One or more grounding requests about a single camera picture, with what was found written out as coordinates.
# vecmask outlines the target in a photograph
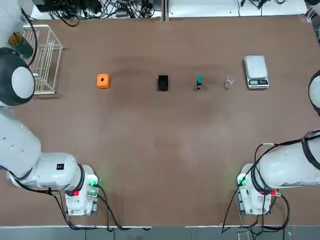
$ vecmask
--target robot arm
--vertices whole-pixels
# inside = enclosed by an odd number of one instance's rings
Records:
[[[16,25],[14,17],[18,16],[19,19],[21,16],[18,1],[2,2],[0,167],[8,170],[7,178],[16,186],[64,191],[69,215],[96,214],[98,178],[92,168],[77,164],[75,157],[68,153],[43,153],[39,139],[10,110],[10,107],[31,100],[35,91],[35,79],[20,55],[7,47],[9,35],[14,32]]]
[[[308,86],[310,102],[320,116],[319,93],[320,71],[312,76]],[[292,144],[278,146],[263,155],[256,167],[249,163],[242,168],[237,177],[238,206],[242,213],[261,215],[263,206],[264,213],[269,212],[274,189],[320,184],[319,132],[311,132]]]

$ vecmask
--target digital scale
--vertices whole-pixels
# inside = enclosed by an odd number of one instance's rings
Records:
[[[244,58],[247,84],[250,89],[269,88],[268,71],[263,55],[248,55]]]

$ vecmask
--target small bottle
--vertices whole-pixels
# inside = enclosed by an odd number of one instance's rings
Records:
[[[234,78],[231,75],[228,75],[228,77],[224,81],[224,87],[226,89],[230,89],[234,83],[235,83]]]
[[[196,89],[199,90],[201,88],[202,83],[204,82],[204,78],[202,76],[198,76],[196,79]]]

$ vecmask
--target wire basket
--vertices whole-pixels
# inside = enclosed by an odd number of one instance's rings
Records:
[[[63,46],[47,24],[33,25],[37,39],[35,59],[29,67],[35,79],[35,95],[55,94],[58,67]],[[36,48],[36,39],[30,25],[23,26],[23,37]],[[25,60],[28,65],[32,57]]]

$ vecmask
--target green cap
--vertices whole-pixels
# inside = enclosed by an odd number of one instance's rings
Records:
[[[204,77],[203,76],[198,76],[197,80],[198,83],[202,84],[204,82]]]

